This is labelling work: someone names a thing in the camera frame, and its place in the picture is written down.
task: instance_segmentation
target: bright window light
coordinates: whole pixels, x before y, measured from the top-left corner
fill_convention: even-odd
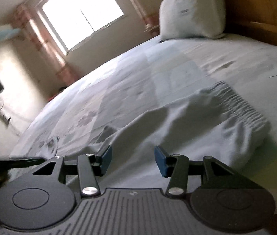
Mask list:
[[[68,50],[123,15],[115,0],[48,0],[42,9]]]

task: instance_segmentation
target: white wall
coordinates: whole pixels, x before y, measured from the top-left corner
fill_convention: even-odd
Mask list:
[[[28,0],[34,8],[41,0]],[[125,17],[110,27],[96,33],[89,41],[70,52],[65,60],[83,75],[91,72],[110,59],[150,39],[145,26],[130,0],[116,0]]]
[[[45,58],[40,56],[32,42],[27,39],[23,41],[13,39],[11,43],[18,54],[19,60],[27,68],[46,98],[53,96],[61,86],[64,86],[64,83],[55,75],[54,69],[46,63]]]
[[[24,66],[24,61],[17,53],[12,42],[0,44],[0,81],[4,91],[0,94],[0,104],[4,103],[2,111],[11,118],[11,125],[6,126],[0,120],[0,156],[8,156],[17,143],[17,131],[24,132],[29,126],[14,115],[15,111],[32,121],[44,107],[49,96],[31,72]]]

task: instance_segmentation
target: silver screw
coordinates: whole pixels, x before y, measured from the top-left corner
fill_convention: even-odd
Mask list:
[[[94,195],[98,192],[98,190],[95,187],[89,186],[89,187],[83,188],[82,192],[86,195]]]
[[[168,190],[168,193],[171,195],[181,195],[184,193],[184,190],[179,187],[172,187]]]
[[[135,196],[135,195],[137,195],[137,194],[138,194],[138,192],[136,192],[136,191],[130,192],[130,195],[132,195],[132,196]]]

